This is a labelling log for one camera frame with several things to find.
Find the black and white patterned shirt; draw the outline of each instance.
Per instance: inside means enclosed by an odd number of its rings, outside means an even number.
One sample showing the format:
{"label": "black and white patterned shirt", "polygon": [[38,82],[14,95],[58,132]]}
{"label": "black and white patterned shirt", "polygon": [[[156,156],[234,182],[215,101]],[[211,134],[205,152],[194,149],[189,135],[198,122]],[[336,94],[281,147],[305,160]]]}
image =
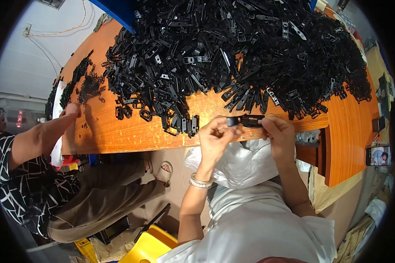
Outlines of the black and white patterned shirt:
{"label": "black and white patterned shirt", "polygon": [[79,192],[77,170],[55,171],[43,155],[8,170],[15,135],[0,132],[0,201],[18,224],[48,238],[46,226],[51,215]]}

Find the brown pants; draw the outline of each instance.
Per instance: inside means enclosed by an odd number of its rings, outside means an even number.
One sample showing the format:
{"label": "brown pants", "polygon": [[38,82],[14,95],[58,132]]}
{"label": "brown pants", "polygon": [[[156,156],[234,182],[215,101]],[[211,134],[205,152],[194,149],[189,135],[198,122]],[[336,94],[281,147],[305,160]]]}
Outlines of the brown pants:
{"label": "brown pants", "polygon": [[165,193],[159,181],[137,185],[144,175],[143,161],[93,167],[76,174],[79,193],[50,218],[48,235],[71,243],[109,227],[134,209]]}

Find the beaded bracelet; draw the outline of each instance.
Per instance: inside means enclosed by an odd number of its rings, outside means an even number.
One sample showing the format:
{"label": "beaded bracelet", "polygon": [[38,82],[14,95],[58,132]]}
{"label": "beaded bracelet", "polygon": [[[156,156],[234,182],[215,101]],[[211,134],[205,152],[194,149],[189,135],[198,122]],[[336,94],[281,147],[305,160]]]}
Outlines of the beaded bracelet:
{"label": "beaded bracelet", "polygon": [[200,189],[209,189],[209,188],[211,188],[212,182],[213,182],[212,178],[211,178],[211,180],[209,180],[209,182],[202,182],[202,181],[199,181],[198,179],[196,179],[195,176],[196,176],[195,172],[192,174],[192,176],[190,176],[189,183],[192,186],[194,186],[196,188],[200,188]]}

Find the slipper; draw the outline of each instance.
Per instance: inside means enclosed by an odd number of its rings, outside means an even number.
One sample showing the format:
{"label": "slipper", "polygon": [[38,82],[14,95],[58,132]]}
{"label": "slipper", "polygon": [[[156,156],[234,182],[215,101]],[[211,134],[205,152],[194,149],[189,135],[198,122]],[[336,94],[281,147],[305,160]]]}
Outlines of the slipper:
{"label": "slipper", "polygon": [[[165,171],[163,169],[163,165],[167,165],[170,169],[170,172]],[[165,184],[168,185],[172,175],[173,175],[173,166],[171,165],[171,163],[169,163],[167,161],[163,161],[163,163],[161,164],[161,166],[158,170],[157,176],[155,176],[155,178],[158,179],[159,181],[165,182]]]}

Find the smartphone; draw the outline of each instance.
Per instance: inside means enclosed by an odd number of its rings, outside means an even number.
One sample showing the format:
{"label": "smartphone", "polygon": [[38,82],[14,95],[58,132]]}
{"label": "smartphone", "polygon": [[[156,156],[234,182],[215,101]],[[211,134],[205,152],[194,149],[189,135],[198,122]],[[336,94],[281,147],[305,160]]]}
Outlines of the smartphone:
{"label": "smartphone", "polygon": [[365,149],[366,166],[389,166],[391,162],[390,146],[377,145]]}

